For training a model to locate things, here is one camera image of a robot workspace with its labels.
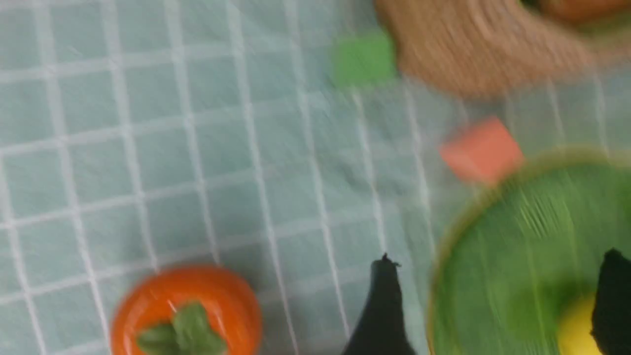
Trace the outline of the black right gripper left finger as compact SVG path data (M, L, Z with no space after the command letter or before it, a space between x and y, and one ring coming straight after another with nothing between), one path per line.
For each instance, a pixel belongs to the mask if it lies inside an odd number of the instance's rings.
M397 268L387 254L370 265L370 288L345 355L414 355L404 325L403 293Z

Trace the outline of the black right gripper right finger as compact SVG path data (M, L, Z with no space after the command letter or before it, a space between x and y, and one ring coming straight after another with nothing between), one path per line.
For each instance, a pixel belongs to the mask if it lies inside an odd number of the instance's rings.
M604 254L591 323L603 355L631 353L631 262L615 248Z

